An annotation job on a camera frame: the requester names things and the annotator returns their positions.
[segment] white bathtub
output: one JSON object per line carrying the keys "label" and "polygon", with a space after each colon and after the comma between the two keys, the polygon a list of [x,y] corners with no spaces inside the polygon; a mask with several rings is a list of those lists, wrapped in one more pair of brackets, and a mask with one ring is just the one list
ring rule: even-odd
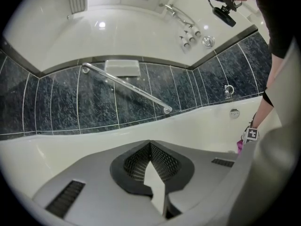
{"label": "white bathtub", "polygon": [[[78,159],[127,143],[153,139],[202,150],[237,152],[236,142],[256,112],[261,97],[199,108],[161,121],[73,136],[30,136],[0,142],[1,169],[8,183],[31,197],[49,179]],[[231,108],[240,117],[231,119]],[[280,127],[276,112],[261,124],[262,137]]]}

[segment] black shirt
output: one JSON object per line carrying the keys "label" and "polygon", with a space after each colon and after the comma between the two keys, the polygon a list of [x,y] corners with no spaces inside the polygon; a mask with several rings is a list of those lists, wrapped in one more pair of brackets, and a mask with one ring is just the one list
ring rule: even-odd
{"label": "black shirt", "polygon": [[269,49],[272,54],[284,58],[293,39],[293,32],[282,11],[282,0],[257,0],[264,21],[269,30]]}

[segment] shower bar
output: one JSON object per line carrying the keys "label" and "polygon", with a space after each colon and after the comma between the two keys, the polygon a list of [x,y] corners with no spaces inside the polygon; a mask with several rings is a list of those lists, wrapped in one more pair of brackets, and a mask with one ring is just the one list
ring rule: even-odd
{"label": "shower bar", "polygon": [[103,75],[104,77],[106,77],[106,78],[108,78],[108,79],[110,79],[110,80],[112,80],[112,81],[114,81],[114,82],[116,82],[116,83],[118,83],[118,84],[120,84],[120,85],[122,85],[124,87],[127,87],[128,89],[130,89],[130,90],[132,90],[132,91],[134,91],[134,92],[136,92],[136,93],[144,96],[145,98],[148,98],[148,99],[152,100],[153,102],[155,102],[155,103],[163,106],[165,114],[169,114],[169,113],[172,112],[173,109],[170,106],[168,106],[167,104],[165,104],[162,100],[160,100],[160,99],[152,96],[151,94],[145,92],[144,90],[139,89],[136,86],[134,86],[134,85],[132,85],[132,84],[130,84],[130,83],[128,83],[128,82],[126,82],[126,81],[118,78],[118,77],[115,77],[115,76],[113,76],[111,74],[108,74],[106,71],[104,71],[102,69],[99,69],[99,68],[97,68],[94,65],[91,65],[89,63],[83,63],[82,65],[84,67],[83,68],[83,73],[88,73],[90,70],[92,70],[94,72],[97,72],[97,73]]}

